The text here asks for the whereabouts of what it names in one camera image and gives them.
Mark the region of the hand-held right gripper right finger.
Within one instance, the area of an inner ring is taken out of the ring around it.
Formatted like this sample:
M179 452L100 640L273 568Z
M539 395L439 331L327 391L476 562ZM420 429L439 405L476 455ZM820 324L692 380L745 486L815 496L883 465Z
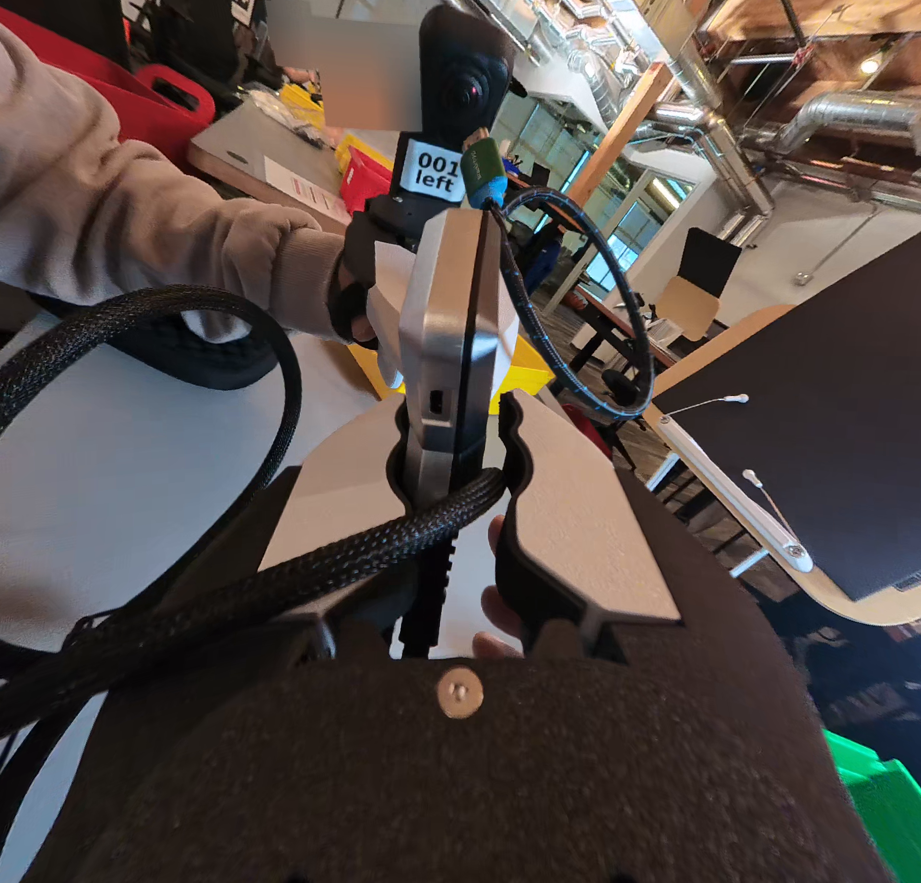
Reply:
M530 650L553 620L601 651L615 624L676 626L682 615L612 462L564 413L501 395L510 491L495 584Z

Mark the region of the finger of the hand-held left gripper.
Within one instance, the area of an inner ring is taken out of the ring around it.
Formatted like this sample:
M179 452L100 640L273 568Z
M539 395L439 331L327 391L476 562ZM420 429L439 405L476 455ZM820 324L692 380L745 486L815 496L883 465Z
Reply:
M400 317L414 262L411 251L397 244L375 242L375 285L367 295L366 315L378 341L378 370L391 390L403 383Z
M498 344L495 358L495 394L505 382L517 347L520 319L503 278L497 282Z

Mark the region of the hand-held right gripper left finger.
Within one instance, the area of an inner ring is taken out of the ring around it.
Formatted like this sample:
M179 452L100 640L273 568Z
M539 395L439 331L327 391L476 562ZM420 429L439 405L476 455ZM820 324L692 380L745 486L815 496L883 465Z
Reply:
M391 396L349 421L304 460L259 573L416 510L403 474L409 421L403 396ZM413 567L373 578L294 609L326 620L399 620L413 603Z

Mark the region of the silver usb hub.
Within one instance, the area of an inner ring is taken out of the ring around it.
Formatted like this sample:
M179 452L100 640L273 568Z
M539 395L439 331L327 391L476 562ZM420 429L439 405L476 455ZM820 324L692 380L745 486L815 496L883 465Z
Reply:
M400 317L409 421L404 490L428 508L482 468L496 392L503 224L451 209L424 227Z

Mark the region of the green plastic bin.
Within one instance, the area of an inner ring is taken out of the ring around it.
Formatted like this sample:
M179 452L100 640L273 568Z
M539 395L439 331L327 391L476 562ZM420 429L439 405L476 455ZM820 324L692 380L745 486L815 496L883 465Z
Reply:
M920 787L902 762L823 732L836 770L878 852L900 882L920 880Z

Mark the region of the person's left forearm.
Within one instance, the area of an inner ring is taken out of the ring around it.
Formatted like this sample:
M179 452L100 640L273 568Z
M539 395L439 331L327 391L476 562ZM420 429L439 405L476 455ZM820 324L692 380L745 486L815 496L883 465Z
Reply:
M352 342L343 238L304 210L224 199L109 102L1 30L1 281L76 306L168 285L226 290L285 329Z

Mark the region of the person's left hand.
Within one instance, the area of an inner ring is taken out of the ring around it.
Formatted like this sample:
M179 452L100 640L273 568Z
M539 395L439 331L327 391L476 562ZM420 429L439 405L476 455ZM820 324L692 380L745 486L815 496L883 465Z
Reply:
M378 337L368 319L367 298L376 283L375 225L359 213L344 235L331 276L327 306L332 328L340 340L377 350Z

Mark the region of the brown wooden desk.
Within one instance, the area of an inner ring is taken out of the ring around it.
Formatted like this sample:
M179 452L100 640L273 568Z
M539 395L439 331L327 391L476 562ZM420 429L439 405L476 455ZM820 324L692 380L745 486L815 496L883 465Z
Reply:
M581 285L574 286L574 288L570 290L570 293L573 296L578 296L584 300L586 304L595 311L595 313L605 317L611 326L619 329L625 336L629 338L636 337L633 325L631 324L629 317L626 316L624 308L609 308L603 301L600 301L591 295ZM681 360L681 358L675 353L656 342L649 333L647 334L647 339L649 340L650 348L656 359L656 362L662 367L673 367Z

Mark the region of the small yellow bin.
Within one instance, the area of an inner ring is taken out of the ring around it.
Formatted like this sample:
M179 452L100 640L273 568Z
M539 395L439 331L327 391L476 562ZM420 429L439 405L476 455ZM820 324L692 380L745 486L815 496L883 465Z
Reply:
M307 92L300 84L286 83L279 91L280 100L298 117L306 120L324 119L324 108L322 102L317 103L313 100L310 93Z

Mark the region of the black mesh wrist rest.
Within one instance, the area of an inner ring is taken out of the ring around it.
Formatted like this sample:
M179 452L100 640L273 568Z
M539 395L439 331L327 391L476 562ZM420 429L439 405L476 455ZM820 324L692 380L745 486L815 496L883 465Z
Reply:
M76 306L49 296L30 295L60 324L35 343L29 361L40 381L85 358L100 345L180 382L216 391L236 391L261 381L270 371L295 367L288 336L267 313L224 290L172 285L121 294L92 306ZM248 332L215 344L193 333L186 313L219 313L241 319Z

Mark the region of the tan and black chair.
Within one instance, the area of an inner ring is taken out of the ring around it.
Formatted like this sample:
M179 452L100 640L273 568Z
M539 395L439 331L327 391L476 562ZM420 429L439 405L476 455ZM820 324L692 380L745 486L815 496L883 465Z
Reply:
M678 272L653 302L657 317L674 324L690 342L706 338L742 253L710 232L690 228Z

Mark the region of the black board with wooden edge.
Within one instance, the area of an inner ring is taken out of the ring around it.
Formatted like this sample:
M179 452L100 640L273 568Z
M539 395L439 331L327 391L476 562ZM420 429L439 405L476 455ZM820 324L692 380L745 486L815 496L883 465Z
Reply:
M780 567L850 620L919 620L920 243L898 244L787 311L753 315L656 382L677 421L767 511L752 469L812 556Z

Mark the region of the large red tote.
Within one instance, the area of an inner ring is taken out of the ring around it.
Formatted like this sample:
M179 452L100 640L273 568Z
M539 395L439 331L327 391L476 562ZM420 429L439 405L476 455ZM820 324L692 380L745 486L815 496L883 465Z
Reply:
M27 19L1 11L1 23L38 59L72 74L101 94L116 112L120 140L155 147L184 172L190 171L190 141L215 117L213 98L199 83L161 65L132 75L111 60Z

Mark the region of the wooden post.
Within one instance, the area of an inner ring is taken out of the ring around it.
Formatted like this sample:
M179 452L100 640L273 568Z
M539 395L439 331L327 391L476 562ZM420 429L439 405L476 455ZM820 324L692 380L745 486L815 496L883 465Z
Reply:
M656 62L639 78L620 114L607 131L567 190L577 205L585 206L605 175L608 174L627 142L649 116L672 80L672 71L664 62Z

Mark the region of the silver round duct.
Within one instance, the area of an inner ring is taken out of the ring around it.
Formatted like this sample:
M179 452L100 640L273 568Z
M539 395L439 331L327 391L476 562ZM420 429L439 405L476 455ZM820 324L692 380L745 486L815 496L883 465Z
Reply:
M920 153L920 98L894 92L841 91L819 94L789 123L743 129L743 146L789 154L826 130L911 141Z

